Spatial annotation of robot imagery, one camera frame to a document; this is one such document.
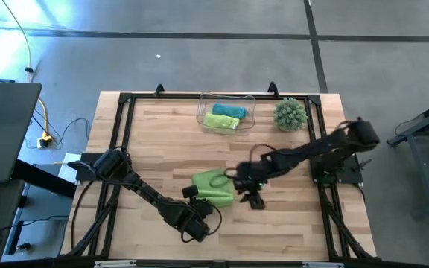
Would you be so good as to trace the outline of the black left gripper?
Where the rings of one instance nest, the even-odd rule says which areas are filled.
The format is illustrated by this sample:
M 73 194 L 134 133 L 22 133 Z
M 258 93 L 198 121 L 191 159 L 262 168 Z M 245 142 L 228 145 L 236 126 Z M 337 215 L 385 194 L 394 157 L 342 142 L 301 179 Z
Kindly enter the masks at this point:
M 183 243 L 203 242 L 209 235 L 210 228 L 204 219 L 214 212 L 213 205 L 207 200 L 192 200 L 188 210 L 182 215 L 179 232 Z

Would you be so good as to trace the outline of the clear plastic basket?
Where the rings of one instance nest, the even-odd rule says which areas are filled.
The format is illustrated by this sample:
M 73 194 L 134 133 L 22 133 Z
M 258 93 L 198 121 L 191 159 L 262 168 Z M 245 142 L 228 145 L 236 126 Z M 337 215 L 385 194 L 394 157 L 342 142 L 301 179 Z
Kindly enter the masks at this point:
M 207 130 L 203 126 L 203 119 L 206 113 L 212 113 L 212 107 L 215 103 L 222 103 L 232 106 L 242 106 L 247 109 L 247 116 L 244 119 L 239 119 L 240 124 L 234 135 L 246 135 L 255 126 L 255 107 L 256 101 L 252 95 L 231 96 L 217 95 L 211 92 L 203 92 L 199 96 L 197 107 L 197 123 L 207 133 L 215 133 Z

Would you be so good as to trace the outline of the dark desk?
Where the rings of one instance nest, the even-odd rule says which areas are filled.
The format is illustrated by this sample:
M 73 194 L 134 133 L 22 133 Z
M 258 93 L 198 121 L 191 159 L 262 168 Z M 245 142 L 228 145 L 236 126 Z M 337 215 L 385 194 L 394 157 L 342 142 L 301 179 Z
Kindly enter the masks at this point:
M 69 218 L 60 208 L 48 205 L 47 207 L 51 210 L 45 212 L 43 218 L 20 220 L 17 210 L 29 205 L 22 195 L 26 184 L 50 191 L 58 197 L 72 198 L 76 191 L 76 185 L 73 182 L 41 170 L 36 165 L 18 160 L 10 180 L 0 183 L 0 260 L 6 249 L 11 250 L 16 245 L 16 240 L 24 226 Z

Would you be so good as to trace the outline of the lime green microfiber towel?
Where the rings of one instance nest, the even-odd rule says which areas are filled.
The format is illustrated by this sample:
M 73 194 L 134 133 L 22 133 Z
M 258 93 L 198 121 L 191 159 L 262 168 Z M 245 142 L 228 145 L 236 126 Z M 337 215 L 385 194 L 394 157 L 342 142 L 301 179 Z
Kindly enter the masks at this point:
M 203 126 L 205 129 L 224 135 L 234 135 L 239 124 L 240 120 L 238 118 L 216 115 L 210 112 L 206 113 L 203 119 Z

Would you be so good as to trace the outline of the black aluminium table frame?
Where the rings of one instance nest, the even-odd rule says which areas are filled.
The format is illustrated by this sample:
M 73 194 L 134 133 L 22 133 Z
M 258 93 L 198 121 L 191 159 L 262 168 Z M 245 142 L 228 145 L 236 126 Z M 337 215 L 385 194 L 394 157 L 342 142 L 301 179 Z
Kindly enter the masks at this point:
M 215 94 L 170 92 L 157 99 L 139 98 L 118 105 L 117 92 L 102 92 L 87 151 L 104 152 L 110 145 L 116 118 L 130 125 L 127 147 L 136 172 L 168 197 L 182 198 L 194 174 L 233 167 L 257 158 L 269 147 L 298 147 L 311 136 L 331 132 L 345 115 L 337 94 L 301 95 L 311 107 L 313 126 L 286 133 L 273 123 L 276 101 L 267 94 L 244 99 L 252 112 L 248 127 L 233 135 L 209 132 L 201 121 Z M 140 196 L 122 190 L 115 213 L 111 258 L 224 261 L 325 261 L 328 259 L 318 190 L 310 165 L 302 162 L 288 175 L 272 180 L 261 192 L 266 207 L 255 211 L 247 203 L 209 215 L 214 230 L 202 242 L 182 236 L 165 223 Z

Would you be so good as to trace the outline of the green towel with white tag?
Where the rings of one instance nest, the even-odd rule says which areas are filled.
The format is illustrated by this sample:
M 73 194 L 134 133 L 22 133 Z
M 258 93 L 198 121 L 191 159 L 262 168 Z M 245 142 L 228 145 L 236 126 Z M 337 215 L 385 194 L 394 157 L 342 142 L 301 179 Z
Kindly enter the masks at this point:
M 234 202 L 232 180 L 224 175 L 224 169 L 213 169 L 193 175 L 191 182 L 198 188 L 198 198 L 206 199 L 218 208 Z

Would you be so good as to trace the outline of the green potted plant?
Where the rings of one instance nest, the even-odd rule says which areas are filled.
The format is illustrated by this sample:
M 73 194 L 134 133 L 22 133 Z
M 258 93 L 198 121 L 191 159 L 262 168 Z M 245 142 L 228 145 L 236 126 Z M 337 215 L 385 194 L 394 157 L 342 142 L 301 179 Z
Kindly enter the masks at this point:
M 279 101 L 273 112 L 276 126 L 285 132 L 293 132 L 307 123 L 308 116 L 305 107 L 294 98 L 284 98 Z

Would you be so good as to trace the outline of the grey laptop lid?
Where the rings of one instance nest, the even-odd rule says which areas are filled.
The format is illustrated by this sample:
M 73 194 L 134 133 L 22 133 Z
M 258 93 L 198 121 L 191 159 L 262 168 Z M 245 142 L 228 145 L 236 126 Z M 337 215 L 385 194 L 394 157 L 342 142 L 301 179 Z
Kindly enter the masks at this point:
M 0 83 L 0 182 L 13 172 L 41 89 L 40 83 Z

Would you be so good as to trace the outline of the silver frame bracket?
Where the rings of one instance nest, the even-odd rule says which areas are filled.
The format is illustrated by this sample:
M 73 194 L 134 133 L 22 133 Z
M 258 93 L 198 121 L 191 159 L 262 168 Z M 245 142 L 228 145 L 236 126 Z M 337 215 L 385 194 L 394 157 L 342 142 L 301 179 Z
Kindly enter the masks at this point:
M 302 268 L 345 268 L 343 263 L 303 261 Z
M 96 261 L 93 268 L 136 268 L 136 260 L 105 260 Z

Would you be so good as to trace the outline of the teal microfiber towel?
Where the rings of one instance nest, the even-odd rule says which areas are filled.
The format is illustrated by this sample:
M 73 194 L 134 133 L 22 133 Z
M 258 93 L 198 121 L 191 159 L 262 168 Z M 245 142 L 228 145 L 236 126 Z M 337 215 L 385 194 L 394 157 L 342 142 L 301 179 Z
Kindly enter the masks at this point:
M 215 115 L 224 115 L 237 119 L 244 119 L 247 116 L 247 109 L 242 106 L 232 106 L 222 103 L 215 103 L 212 107 Z

